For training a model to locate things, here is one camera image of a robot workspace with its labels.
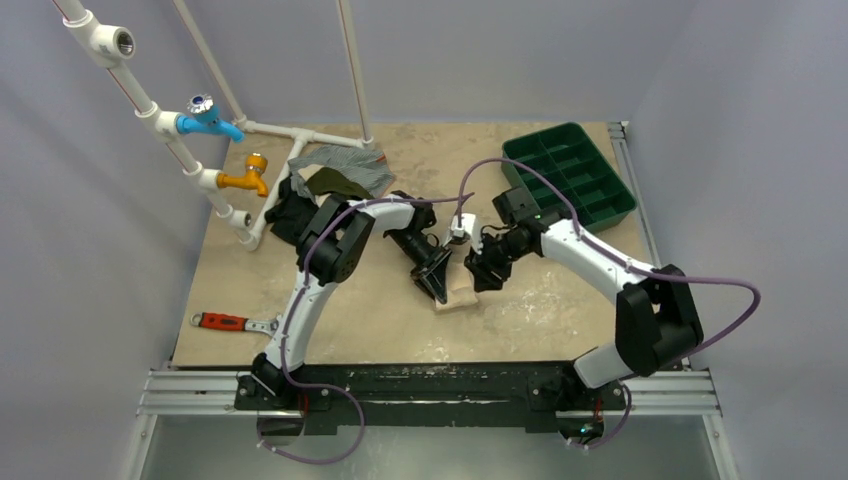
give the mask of green tray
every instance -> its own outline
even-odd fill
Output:
[[[504,142],[503,153],[551,182],[574,204],[580,224],[592,233],[618,225],[636,208],[636,199],[576,123]],[[530,191],[540,209],[562,205],[531,173],[509,163],[501,164],[501,169],[510,185]]]

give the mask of pvc pipe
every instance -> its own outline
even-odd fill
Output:
[[[268,194],[268,198],[265,199],[265,203],[262,205],[262,209],[259,211],[259,215],[257,215],[256,220],[250,227],[251,242],[245,243],[245,246],[248,250],[255,250],[259,246],[259,240],[262,238],[262,233],[265,230],[265,226],[268,224],[268,222],[265,221],[265,212],[267,212],[274,205],[276,205],[277,201],[280,199],[280,183],[286,178],[288,178],[289,174],[291,173],[291,169],[289,168],[289,160],[298,157],[300,155],[300,152],[303,151],[303,147],[305,147],[306,144],[307,142],[303,138],[295,139],[294,145],[292,146],[292,149],[289,152],[289,156],[288,158],[286,158],[286,163],[285,165],[283,165],[283,169],[280,170],[280,174],[277,176],[277,180],[274,182],[274,184],[270,185],[271,191]]]
[[[176,132],[176,112],[163,112],[147,92],[141,87],[135,76],[124,63],[124,59],[135,54],[135,41],[124,27],[101,25],[90,11],[83,8],[78,0],[53,0],[62,13],[64,24],[71,35],[91,56],[95,64],[105,67],[118,86],[135,107],[136,116],[157,140],[165,143],[171,154],[180,162],[183,173],[192,184],[201,190],[216,214],[233,227],[242,243],[251,239],[247,228],[249,215],[243,210],[235,210],[218,192],[201,184],[204,177],[203,165],[198,162]]]
[[[185,25],[186,30],[188,30],[188,34],[191,36],[192,40],[194,40],[194,44],[200,51],[200,56],[203,57],[203,61],[206,62],[206,67],[209,68],[209,73],[212,74],[212,78],[215,79],[215,83],[218,84],[218,88],[220,88],[221,93],[224,94],[224,99],[227,101],[227,105],[230,106],[230,111],[233,113],[234,118],[233,123],[241,126],[241,124],[247,120],[247,117],[245,117],[244,110],[242,110],[241,106],[238,104],[236,96],[233,93],[233,89],[230,88],[230,84],[227,83],[227,79],[224,78],[224,72],[221,71],[221,67],[219,67],[218,62],[215,61],[215,57],[212,55],[212,50],[209,49],[209,44],[206,43],[206,39],[204,39],[203,34],[200,33],[200,29],[197,27],[197,22],[194,21],[194,16],[189,11],[185,1],[173,0],[173,3],[174,8],[177,9],[177,15],[180,16],[180,19],[183,21],[183,25]]]
[[[264,133],[295,139],[300,137],[304,138],[307,142],[329,143],[331,145],[341,145],[343,147],[364,148],[362,140],[340,137],[338,135],[328,135],[326,133],[319,133],[305,128],[280,127],[277,125],[256,123],[252,120],[245,122],[243,128],[244,131],[250,133]]]
[[[127,67],[125,63],[120,62],[118,66],[107,70],[109,70],[112,78],[115,79],[118,86],[124,91],[124,94],[130,100],[130,103],[133,104],[137,112],[145,113],[149,112],[153,108],[153,102],[150,100],[150,97],[147,96],[147,92],[141,88],[141,85],[138,83],[138,80],[136,80],[135,75],[130,72],[129,67]]]
[[[330,145],[341,145],[343,147],[366,148],[365,142],[347,137],[339,137],[337,135],[327,135],[326,133],[315,132],[312,135],[312,141],[317,143],[329,143]]]
[[[85,17],[85,7],[79,0],[53,0],[53,5],[69,22],[78,22]]]
[[[374,135],[371,132],[371,117],[368,115],[368,106],[365,103],[365,87],[362,83],[362,67],[359,63],[359,50],[356,47],[356,34],[353,30],[353,15],[350,11],[348,0],[337,0],[339,5],[339,19],[342,23],[347,59],[350,63],[350,74],[353,77],[353,89],[356,93],[356,106],[359,109],[359,122],[362,127],[363,148],[369,150],[374,148]]]

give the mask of faucet handle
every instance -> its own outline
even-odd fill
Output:
[[[208,93],[191,97],[187,108],[188,113],[201,123],[214,123],[218,119],[218,106]]]

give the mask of vertical pole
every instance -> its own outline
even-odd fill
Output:
[[[356,93],[356,106],[359,109],[359,122],[362,127],[362,143],[365,148],[374,148],[374,135],[371,132],[371,117],[365,103],[365,87],[362,83],[362,67],[359,64],[359,51],[356,47],[356,34],[353,31],[353,15],[348,0],[337,0],[339,18],[342,22],[347,59],[350,63],[350,74],[353,77],[353,89]]]
[[[173,3],[174,8],[177,9],[177,15],[180,16],[180,20],[182,20],[183,25],[185,25],[186,30],[188,30],[188,34],[191,36],[191,39],[194,40],[197,50],[200,51],[200,56],[203,57],[203,61],[206,63],[209,73],[212,74],[212,78],[215,79],[215,83],[218,84],[218,88],[220,88],[221,93],[224,94],[224,100],[226,100],[227,105],[230,106],[230,111],[233,112],[233,123],[238,127],[243,126],[242,124],[247,120],[247,117],[244,115],[244,110],[241,109],[241,106],[233,93],[233,89],[230,88],[230,84],[227,82],[227,79],[224,78],[224,72],[221,71],[221,67],[218,66],[218,62],[212,55],[212,50],[209,48],[209,44],[206,43],[206,39],[204,39],[203,34],[200,33],[200,28],[198,28],[197,22],[194,21],[194,16],[189,11],[184,0],[173,0]]]

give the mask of black cloth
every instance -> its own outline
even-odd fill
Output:
[[[280,200],[265,212],[265,221],[272,224],[271,233],[297,246],[300,234],[306,230],[317,211],[318,206],[292,190],[291,179],[286,178],[280,182]]]

